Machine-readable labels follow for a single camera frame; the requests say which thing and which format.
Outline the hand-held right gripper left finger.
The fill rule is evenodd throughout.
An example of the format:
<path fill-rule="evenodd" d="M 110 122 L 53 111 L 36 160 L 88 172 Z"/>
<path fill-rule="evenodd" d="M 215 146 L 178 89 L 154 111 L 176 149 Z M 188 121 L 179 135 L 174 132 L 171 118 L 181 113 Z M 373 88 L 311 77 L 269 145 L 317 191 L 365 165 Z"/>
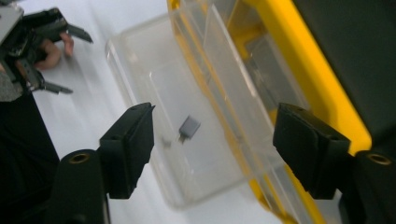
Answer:
<path fill-rule="evenodd" d="M 128 108 L 100 139 L 98 152 L 111 199 L 129 199 L 154 146 L 152 112 L 143 103 Z"/>

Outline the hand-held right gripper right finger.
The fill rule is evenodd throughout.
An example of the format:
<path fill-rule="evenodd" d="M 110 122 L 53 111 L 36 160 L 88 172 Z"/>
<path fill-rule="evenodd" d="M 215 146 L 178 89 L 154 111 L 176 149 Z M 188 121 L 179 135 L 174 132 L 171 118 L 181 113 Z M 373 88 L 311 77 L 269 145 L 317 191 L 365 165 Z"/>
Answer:
<path fill-rule="evenodd" d="M 330 200 L 343 187 L 350 140 L 309 111 L 281 103 L 273 145 L 313 198 Z"/>

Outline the small grey electronic component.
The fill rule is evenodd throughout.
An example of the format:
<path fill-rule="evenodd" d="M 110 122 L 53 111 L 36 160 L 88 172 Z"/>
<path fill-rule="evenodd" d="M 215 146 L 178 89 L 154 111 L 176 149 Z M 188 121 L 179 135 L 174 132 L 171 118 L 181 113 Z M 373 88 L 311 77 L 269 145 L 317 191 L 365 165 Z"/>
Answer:
<path fill-rule="evenodd" d="M 200 126 L 201 123 L 197 119 L 193 118 L 192 116 L 187 116 L 178 129 L 178 141 L 180 143 L 184 143 L 186 140 L 192 139 Z"/>

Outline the clear plastic drawer bin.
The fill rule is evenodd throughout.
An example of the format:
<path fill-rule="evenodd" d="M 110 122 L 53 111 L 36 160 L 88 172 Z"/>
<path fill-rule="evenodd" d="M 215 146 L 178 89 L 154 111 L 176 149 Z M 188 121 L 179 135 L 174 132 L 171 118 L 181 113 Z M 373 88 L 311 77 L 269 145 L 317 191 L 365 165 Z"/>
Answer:
<path fill-rule="evenodd" d="M 178 137 L 175 126 L 177 80 L 185 67 L 173 34 L 172 17 L 163 16 L 112 37 L 106 46 L 113 73 L 134 104 L 150 102 L 155 106 L 153 125 L 155 148 L 151 165 L 163 196 L 175 208 L 192 206 L 228 189 L 189 202 L 177 178 L 181 154 L 173 147 Z"/>

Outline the yellow black organizer cabinet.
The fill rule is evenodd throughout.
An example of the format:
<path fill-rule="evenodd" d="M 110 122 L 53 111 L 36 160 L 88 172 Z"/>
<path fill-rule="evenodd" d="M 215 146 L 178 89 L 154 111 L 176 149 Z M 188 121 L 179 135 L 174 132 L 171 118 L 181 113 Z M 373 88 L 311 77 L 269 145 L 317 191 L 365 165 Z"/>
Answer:
<path fill-rule="evenodd" d="M 343 187 L 332 199 L 313 198 L 291 171 L 312 200 L 314 224 L 396 224 L 396 0 L 246 1 L 306 100 L 281 103 L 350 140 Z"/>

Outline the rows of transparent drawers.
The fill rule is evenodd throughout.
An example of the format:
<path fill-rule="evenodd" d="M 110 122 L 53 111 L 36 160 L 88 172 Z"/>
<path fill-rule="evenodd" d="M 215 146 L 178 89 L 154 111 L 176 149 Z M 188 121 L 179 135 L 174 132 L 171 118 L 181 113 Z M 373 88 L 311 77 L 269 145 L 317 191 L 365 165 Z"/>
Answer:
<path fill-rule="evenodd" d="M 195 202 L 246 183 L 284 224 L 314 224 L 312 200 L 272 143 L 278 104 L 306 100 L 257 8 L 246 0 L 167 4 L 185 67 L 172 144 L 183 195 Z"/>

